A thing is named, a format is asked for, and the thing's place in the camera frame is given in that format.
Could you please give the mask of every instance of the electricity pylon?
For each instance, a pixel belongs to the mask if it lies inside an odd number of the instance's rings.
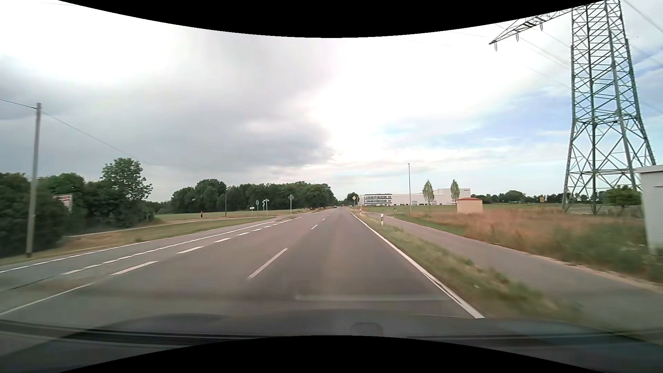
[[[619,185],[640,190],[634,168],[656,164],[644,130],[621,2],[603,0],[517,20],[490,44],[571,13],[573,123],[562,208],[581,195],[596,214],[599,193]]]

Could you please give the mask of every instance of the warehouse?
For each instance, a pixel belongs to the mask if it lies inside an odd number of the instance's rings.
[[[436,189],[433,190],[433,193],[435,194],[435,199],[430,204],[453,204],[451,189]],[[461,188],[458,198],[470,197],[470,194],[469,189]],[[359,206],[408,206],[409,204],[410,195],[408,193],[361,194],[357,203]],[[412,205],[428,205],[423,193],[412,193]]]

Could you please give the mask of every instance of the asphalt road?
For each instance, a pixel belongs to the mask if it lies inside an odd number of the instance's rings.
[[[360,308],[473,318],[344,208],[0,267],[0,319]]]

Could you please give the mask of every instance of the road sign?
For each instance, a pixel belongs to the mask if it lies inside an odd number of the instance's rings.
[[[60,202],[62,202],[64,206],[69,209],[69,211],[72,210],[72,200],[74,198],[73,194],[58,194],[53,196],[53,198],[60,200]]]

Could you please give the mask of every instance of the utility pole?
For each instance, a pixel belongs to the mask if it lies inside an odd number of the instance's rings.
[[[410,193],[410,215],[412,214],[412,184],[410,183],[410,163],[408,163],[408,189]]]
[[[32,181],[30,183],[30,205],[28,207],[28,236],[25,244],[26,258],[32,257],[34,244],[34,211],[37,203],[37,163],[39,161],[39,129],[41,126],[41,102],[37,103],[37,118],[34,121],[34,153],[32,154]]]

